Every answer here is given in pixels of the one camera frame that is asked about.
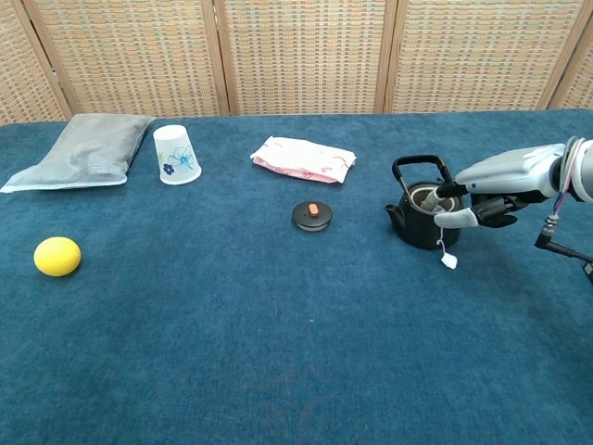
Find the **woven screen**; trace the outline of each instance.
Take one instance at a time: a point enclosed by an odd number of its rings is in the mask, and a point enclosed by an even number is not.
[[[79,111],[219,114],[199,0],[29,3],[39,10]]]
[[[409,0],[393,111],[535,108],[582,4]]]
[[[0,0],[0,124],[66,118],[42,63],[11,2]]]
[[[565,108],[593,108],[593,45],[589,48],[583,64],[562,104]]]
[[[231,54],[230,101],[239,114],[373,112],[385,0],[217,6],[228,42],[222,49]]]

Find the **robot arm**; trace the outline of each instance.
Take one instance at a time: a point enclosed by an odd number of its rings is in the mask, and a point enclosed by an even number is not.
[[[515,223],[507,213],[571,193],[593,202],[593,140],[507,151],[460,172],[440,185],[421,207],[438,209],[440,199],[470,194],[469,209],[435,215],[436,225],[450,229],[483,225],[499,228]]]

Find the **table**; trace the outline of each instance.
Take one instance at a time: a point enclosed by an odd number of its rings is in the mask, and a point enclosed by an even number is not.
[[[158,179],[167,123],[193,183]],[[0,127],[0,182],[64,126]],[[591,443],[593,288],[533,246],[551,200],[463,230],[455,271],[384,209],[398,156],[455,173],[574,134],[593,137],[590,110],[159,119],[125,185],[1,195],[0,443]],[[282,176],[249,159],[270,135],[357,162],[344,184]],[[333,208],[326,230],[291,223],[308,199]],[[592,217],[567,199],[556,240],[593,253]],[[54,235],[82,249],[64,278],[32,262]]]

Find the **black teapot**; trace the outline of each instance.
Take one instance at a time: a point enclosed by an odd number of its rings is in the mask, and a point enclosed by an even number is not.
[[[404,194],[399,201],[399,206],[389,204],[385,206],[387,214],[391,218],[391,223],[401,239],[416,248],[435,249],[441,248],[436,242],[441,239],[441,228],[435,224],[435,211],[427,211],[420,206],[428,194],[437,189],[442,183],[425,182],[406,185],[400,166],[406,164],[419,164],[430,162],[436,164],[442,179],[448,183],[452,182],[451,175],[448,172],[445,163],[434,155],[415,155],[397,158],[391,171],[404,190]],[[457,211],[463,208],[463,203],[459,197],[445,198],[439,202],[444,211]],[[443,242],[449,247],[460,237],[460,229],[442,229]]]

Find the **pink package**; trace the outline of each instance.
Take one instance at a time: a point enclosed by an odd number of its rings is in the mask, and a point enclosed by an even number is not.
[[[279,174],[322,183],[340,183],[356,156],[351,151],[302,139],[270,136],[250,158]]]

